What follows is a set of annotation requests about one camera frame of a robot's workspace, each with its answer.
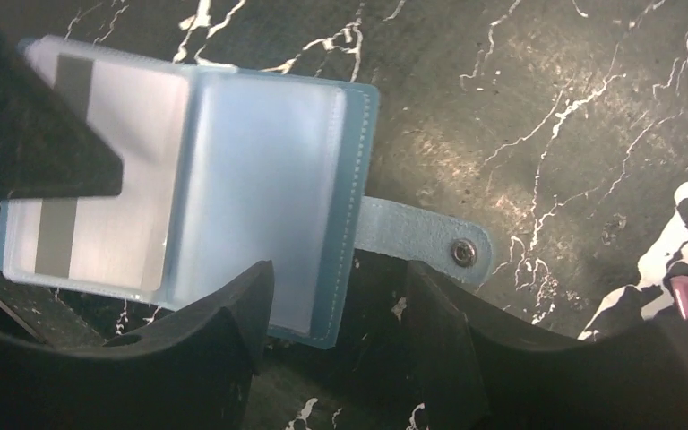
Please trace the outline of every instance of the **black marble surface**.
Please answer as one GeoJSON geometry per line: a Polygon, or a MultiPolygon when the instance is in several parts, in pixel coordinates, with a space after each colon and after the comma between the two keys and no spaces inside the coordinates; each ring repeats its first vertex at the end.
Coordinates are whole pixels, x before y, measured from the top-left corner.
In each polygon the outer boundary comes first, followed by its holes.
{"type": "MultiPolygon", "coordinates": [[[[499,266],[471,293],[585,340],[675,312],[665,281],[688,274],[684,0],[0,0],[0,30],[13,44],[52,33],[370,82],[382,107],[367,193],[488,228],[499,266]]],[[[354,264],[339,345],[272,343],[255,384],[282,400],[253,394],[247,428],[424,428],[391,312],[402,263],[354,264]]],[[[154,312],[65,299],[108,335],[154,312]]]]}

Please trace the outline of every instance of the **black object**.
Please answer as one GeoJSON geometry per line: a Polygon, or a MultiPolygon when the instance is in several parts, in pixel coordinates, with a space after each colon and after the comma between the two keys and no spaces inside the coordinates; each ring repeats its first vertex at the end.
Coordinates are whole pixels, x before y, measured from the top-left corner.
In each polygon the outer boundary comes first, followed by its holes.
{"type": "Polygon", "coordinates": [[[21,326],[27,339],[54,348],[92,347],[104,343],[104,339],[70,306],[56,300],[54,291],[34,285],[17,285],[6,279],[1,271],[0,310],[21,326]]]}
{"type": "Polygon", "coordinates": [[[432,430],[688,428],[688,321],[597,343],[523,322],[422,262],[406,319],[432,430]]]}
{"type": "Polygon", "coordinates": [[[103,347],[0,333],[0,429],[238,429],[270,320],[259,262],[217,292],[103,347]]]}
{"type": "Polygon", "coordinates": [[[0,200],[117,195],[122,160],[0,37],[0,200]]]}

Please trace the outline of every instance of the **stitching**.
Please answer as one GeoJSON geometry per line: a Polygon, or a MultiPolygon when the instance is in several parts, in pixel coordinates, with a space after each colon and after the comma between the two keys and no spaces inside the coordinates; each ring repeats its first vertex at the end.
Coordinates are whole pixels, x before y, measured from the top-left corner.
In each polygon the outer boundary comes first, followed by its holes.
{"type": "MultiPolygon", "coordinates": [[[[365,101],[365,105],[363,107],[363,124],[362,128],[360,129],[360,139],[358,142],[357,146],[357,158],[355,159],[355,174],[353,175],[352,178],[352,188],[349,191],[349,204],[348,204],[348,209],[347,209],[347,218],[344,224],[344,236],[341,238],[341,245],[340,245],[340,253],[339,253],[339,268],[337,269],[336,273],[336,281],[334,283],[335,287],[333,289],[333,301],[331,304],[331,310],[329,311],[329,319],[328,319],[328,327],[326,329],[325,334],[319,337],[311,337],[309,338],[310,340],[325,340],[329,337],[331,334],[331,328],[333,326],[333,313],[336,310],[336,304],[338,303],[338,298],[339,298],[339,290],[341,288],[341,273],[344,269],[344,247],[347,244],[347,238],[349,236],[349,224],[351,223],[352,220],[352,211],[355,206],[355,192],[357,191],[357,186],[360,182],[360,164],[362,163],[362,158],[364,155],[363,149],[365,148],[365,145],[363,142],[365,141],[366,134],[367,134],[367,126],[369,123],[369,118],[370,118],[370,97],[366,93],[364,93],[361,90],[348,90],[348,92],[357,92],[363,96],[363,99],[365,101]]],[[[285,333],[291,333],[295,334],[298,336],[298,333],[288,330],[288,329],[280,329],[279,331],[285,332],[285,333]]]]}

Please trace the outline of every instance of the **metal snap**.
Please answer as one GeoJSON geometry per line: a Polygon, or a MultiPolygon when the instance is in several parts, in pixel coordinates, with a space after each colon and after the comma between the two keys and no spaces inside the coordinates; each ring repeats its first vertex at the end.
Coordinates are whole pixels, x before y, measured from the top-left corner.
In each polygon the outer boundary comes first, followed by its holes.
{"type": "Polygon", "coordinates": [[[476,247],[468,239],[457,239],[452,243],[452,259],[460,267],[470,267],[476,263],[476,247]]]}

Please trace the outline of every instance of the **blue strap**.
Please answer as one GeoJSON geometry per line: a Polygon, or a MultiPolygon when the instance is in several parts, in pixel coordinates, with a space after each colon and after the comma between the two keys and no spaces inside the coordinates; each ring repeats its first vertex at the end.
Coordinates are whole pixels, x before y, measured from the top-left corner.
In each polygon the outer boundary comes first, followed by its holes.
{"type": "Polygon", "coordinates": [[[492,241],[486,231],[468,221],[406,204],[363,197],[355,248],[403,260],[421,260],[461,282],[480,284],[494,264],[492,241]],[[470,242],[475,261],[456,262],[453,246],[470,242]]]}

